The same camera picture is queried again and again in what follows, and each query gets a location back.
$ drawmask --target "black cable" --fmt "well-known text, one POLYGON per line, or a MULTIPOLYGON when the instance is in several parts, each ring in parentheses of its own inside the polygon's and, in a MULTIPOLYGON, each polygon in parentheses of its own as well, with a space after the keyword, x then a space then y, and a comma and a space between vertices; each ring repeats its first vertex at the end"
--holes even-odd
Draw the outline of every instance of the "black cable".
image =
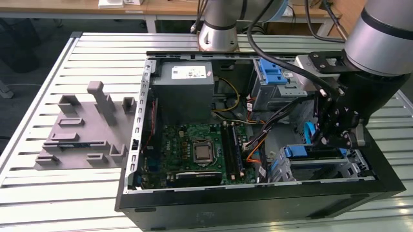
POLYGON ((302 75, 303 77, 306 77, 316 86, 319 86, 327 93, 335 93, 338 94, 337 89, 334 89, 329 83, 326 83, 319 77, 316 77, 314 74, 311 74, 307 70, 296 67, 294 64, 290 64, 287 62, 284 62, 283 60, 276 59, 275 57, 270 56, 266 52, 263 52, 260 50, 260 48, 256 46, 254 39, 252 39, 252 27, 256 24, 258 20, 260 19, 260 17, 263 16, 264 12, 267 11, 267 9, 270 8, 270 5, 272 4, 271 0, 268 2, 268 4, 266 5, 266 7, 263 8, 263 11, 259 13, 259 15, 256 16, 256 18, 254 19, 254 21, 251 22, 248 28, 247 28, 247 32, 246 32, 246 36, 247 36, 247 41, 251 45, 251 48, 254 49, 254 51, 256 52, 258 56, 260 56, 263 59, 266 59, 268 62, 276 64, 278 66, 280 66, 282 68, 295 72, 296 74, 302 75))
POLYGON ((195 32, 196 32, 199 20, 200 20, 200 17, 202 17, 202 16, 199 16, 199 14, 200 14, 200 10, 202 10, 202 7, 203 7, 203 3, 204 3, 204 0, 198 0, 196 20, 195 20, 195 23, 194 23, 194 25, 192 25, 194 30, 192 30, 192 27, 191 27, 191 33, 195 33, 195 32))
POLYGON ((4 139, 4 140, 10 140, 10 139, 12 139, 12 137, 9 137, 9 136, 0 136, 0 139, 4 139))
POLYGON ((312 29, 312 25, 311 25, 311 19, 310 19, 310 7, 308 7, 308 1, 304 0, 303 1, 303 9, 304 9, 304 17, 307 19, 307 26, 311 32, 311 35, 314 36, 315 39, 326 41, 326 42, 335 42, 335 43, 343 43, 345 40, 342 39, 334 39, 334 38, 326 38, 326 37, 321 37, 314 33, 314 29, 312 29))
POLYGON ((198 1, 198 12, 196 12, 196 21, 194 23, 195 25, 195 30, 194 32, 196 31, 196 28, 198 28, 198 25, 199 25, 199 22, 200 22, 200 18, 202 18, 202 15, 204 14, 204 11, 206 11, 206 8, 207 8, 207 2, 208 0, 199 0, 198 1))
POLYGON ((296 20, 296 17, 295 17, 295 11, 294 11, 294 8, 287 5, 287 7, 291 9, 292 11, 292 19, 291 19, 291 27, 290 27, 290 31, 288 31, 288 35, 291 34, 291 32, 294 31, 294 28, 295 28, 295 20, 296 20))
POLYGON ((323 6, 325 6, 325 9, 329 13, 329 16, 335 24, 335 26, 338 27, 339 26, 339 21, 338 21, 338 18, 335 17, 333 11, 331 11, 331 5, 327 3, 327 0, 322 0, 322 3, 323 3, 323 6))
POLYGON ((280 119, 283 119, 291 113, 291 111, 294 110, 298 104, 300 104, 302 102, 307 100, 311 100, 312 98, 314 98, 314 95, 295 98, 287 105, 284 105, 278 111, 275 111, 275 113, 271 115, 267 122, 263 124, 260 133, 258 134, 258 136, 255 136, 255 138, 252 138, 250 142, 247 142, 247 146, 254 144, 256 141, 259 141, 264 137, 264 135, 272 128, 272 124, 276 123, 280 119))

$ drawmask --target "blue drive bracket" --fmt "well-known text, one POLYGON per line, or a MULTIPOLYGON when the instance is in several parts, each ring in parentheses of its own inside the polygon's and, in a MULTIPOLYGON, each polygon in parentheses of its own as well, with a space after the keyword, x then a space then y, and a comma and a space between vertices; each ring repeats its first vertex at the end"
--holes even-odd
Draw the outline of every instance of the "blue drive bracket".
POLYGON ((287 79, 282 76, 282 69, 276 64, 272 64, 264 59, 259 59, 259 68, 264 76, 264 82, 267 85, 284 85, 287 79))

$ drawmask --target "aluminum extrusion table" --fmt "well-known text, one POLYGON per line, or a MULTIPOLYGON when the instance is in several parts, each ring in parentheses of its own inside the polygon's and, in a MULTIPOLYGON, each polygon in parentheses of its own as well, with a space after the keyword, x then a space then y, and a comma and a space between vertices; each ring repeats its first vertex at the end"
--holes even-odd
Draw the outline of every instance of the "aluminum extrusion table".
MULTIPOLYGON (((255 36, 255 40, 271 52, 342 48, 306 36, 255 36)), ((252 51, 244 36, 239 36, 239 46, 240 51, 252 51)), ((56 103, 61 94, 76 94, 80 101, 92 101, 87 84, 101 81, 113 101, 136 96, 148 50, 196 51, 196 38, 186 34, 125 33, 83 33, 69 38, 0 157, 1 231, 139 231, 129 219, 113 211, 120 169, 36 171, 33 165, 60 112, 56 103)), ((407 188, 405 192, 359 206, 337 218, 196 231, 413 231, 411 116, 411 103, 398 92, 373 114, 367 126, 407 188)))

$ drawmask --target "white box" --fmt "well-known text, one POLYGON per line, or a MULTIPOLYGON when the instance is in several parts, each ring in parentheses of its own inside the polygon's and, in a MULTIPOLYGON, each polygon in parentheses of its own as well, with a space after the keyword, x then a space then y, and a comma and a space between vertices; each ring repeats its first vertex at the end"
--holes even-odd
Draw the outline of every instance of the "white box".
POLYGON ((144 0, 123 0, 124 4, 140 5, 144 0))
POLYGON ((99 0, 99 9, 101 8, 121 8, 123 0, 99 0))

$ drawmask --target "white label sticker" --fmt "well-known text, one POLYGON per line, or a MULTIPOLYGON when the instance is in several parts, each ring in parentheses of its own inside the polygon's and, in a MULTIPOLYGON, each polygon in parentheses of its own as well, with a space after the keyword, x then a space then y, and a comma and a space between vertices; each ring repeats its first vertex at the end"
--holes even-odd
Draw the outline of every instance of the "white label sticker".
POLYGON ((143 11, 124 11, 124 13, 131 13, 131 14, 143 14, 143 11))
POLYGON ((290 72, 284 72, 283 77, 292 77, 292 74, 290 72))
POLYGON ((262 176, 266 176, 266 170, 263 169, 262 166, 259 166, 258 172, 259 172, 259 174, 260 174, 262 176))
POLYGON ((204 66, 173 66, 172 79, 203 79, 207 77, 204 66))
POLYGON ((251 103, 247 103, 247 104, 246 104, 246 110, 247 110, 247 111, 252 111, 252 104, 251 104, 251 103))

